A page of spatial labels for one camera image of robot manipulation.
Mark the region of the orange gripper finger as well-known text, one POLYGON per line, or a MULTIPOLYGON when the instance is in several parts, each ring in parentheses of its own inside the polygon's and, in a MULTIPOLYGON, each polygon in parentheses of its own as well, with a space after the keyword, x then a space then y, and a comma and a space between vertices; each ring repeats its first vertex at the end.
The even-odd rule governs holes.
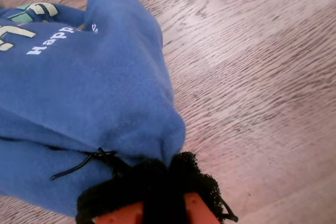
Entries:
POLYGON ((167 172, 158 159, 147 159, 135 166, 119 158, 113 158, 111 163, 112 178, 86 189, 78 197, 76 223, 94 223, 96 217, 143 201, 167 172))
POLYGON ((217 181, 203 174, 195 154, 176 154, 168 168, 170 190, 164 223, 223 223, 224 200, 217 181))

